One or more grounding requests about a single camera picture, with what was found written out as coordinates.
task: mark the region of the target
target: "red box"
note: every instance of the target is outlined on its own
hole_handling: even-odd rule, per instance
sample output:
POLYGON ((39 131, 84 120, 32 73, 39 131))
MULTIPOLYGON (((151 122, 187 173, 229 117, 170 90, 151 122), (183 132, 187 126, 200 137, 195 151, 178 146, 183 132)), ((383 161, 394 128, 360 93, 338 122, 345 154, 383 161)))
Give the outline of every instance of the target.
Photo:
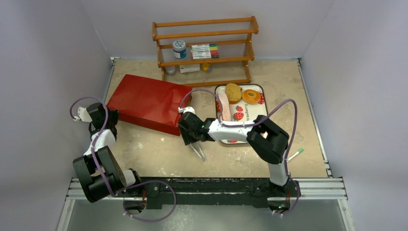
POLYGON ((117 109, 122 121, 179 136, 177 109, 191 90, 179 84, 125 75, 107 106, 117 109))

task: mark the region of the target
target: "wooden table surface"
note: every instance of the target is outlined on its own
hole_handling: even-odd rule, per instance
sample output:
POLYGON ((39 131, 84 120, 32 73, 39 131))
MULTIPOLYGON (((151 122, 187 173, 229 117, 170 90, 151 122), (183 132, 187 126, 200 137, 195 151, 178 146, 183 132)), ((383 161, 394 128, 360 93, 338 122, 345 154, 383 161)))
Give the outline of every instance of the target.
MULTIPOLYGON (((290 156, 300 148, 302 154, 288 164, 293 177, 326 178, 319 139, 308 106, 302 79, 295 61, 253 61, 249 63, 252 83, 264 89, 268 111, 287 98, 298 106, 298 122, 290 156)), ((118 60, 108 90, 106 103, 125 74, 161 79, 156 61, 118 60)), ((203 71, 170 76, 175 83, 192 83, 198 80, 219 81, 244 78, 241 63, 214 64, 211 73, 203 71)), ((215 86, 206 89, 214 91, 215 86)), ((191 106, 204 120, 215 117, 214 96, 194 92, 191 106)), ((289 134, 293 129, 293 105, 278 110, 271 119, 289 134)), ((206 155, 203 162, 184 146, 181 137, 119 121, 118 138, 112 152, 123 169, 133 168, 141 176, 157 177, 268 177, 266 162, 261 160, 247 144, 225 145, 221 142, 202 142, 206 155)))

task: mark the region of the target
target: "white wall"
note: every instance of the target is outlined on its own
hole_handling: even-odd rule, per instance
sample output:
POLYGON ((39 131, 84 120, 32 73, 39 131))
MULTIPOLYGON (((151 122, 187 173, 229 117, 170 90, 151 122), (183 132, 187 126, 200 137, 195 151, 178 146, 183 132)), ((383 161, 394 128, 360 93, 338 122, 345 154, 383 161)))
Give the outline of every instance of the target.
POLYGON ((255 58, 299 58, 334 0, 82 0, 111 56, 155 59, 152 22, 255 15, 255 58))
POLYGON ((109 62, 80 0, 1 1, 0 230, 56 229, 89 145, 68 109, 103 96, 109 62))
POLYGON ((336 0, 302 60, 358 230, 408 230, 408 1, 336 0))

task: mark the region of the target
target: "green marker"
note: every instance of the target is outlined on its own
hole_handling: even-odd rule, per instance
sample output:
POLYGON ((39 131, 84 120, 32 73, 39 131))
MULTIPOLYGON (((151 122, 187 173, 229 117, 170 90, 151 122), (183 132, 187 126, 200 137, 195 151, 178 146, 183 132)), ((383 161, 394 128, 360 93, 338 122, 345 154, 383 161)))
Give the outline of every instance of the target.
POLYGON ((303 148, 299 149, 295 154, 293 154, 291 157, 289 157, 288 162, 293 160, 297 155, 303 152, 303 148))

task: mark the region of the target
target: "marker set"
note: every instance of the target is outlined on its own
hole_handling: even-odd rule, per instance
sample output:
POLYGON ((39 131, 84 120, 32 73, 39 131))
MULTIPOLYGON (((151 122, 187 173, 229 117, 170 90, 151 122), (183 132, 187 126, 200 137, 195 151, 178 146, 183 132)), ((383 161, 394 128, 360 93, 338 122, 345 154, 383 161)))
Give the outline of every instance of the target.
POLYGON ((216 43, 192 45, 190 51, 192 59, 219 58, 218 46, 216 43))

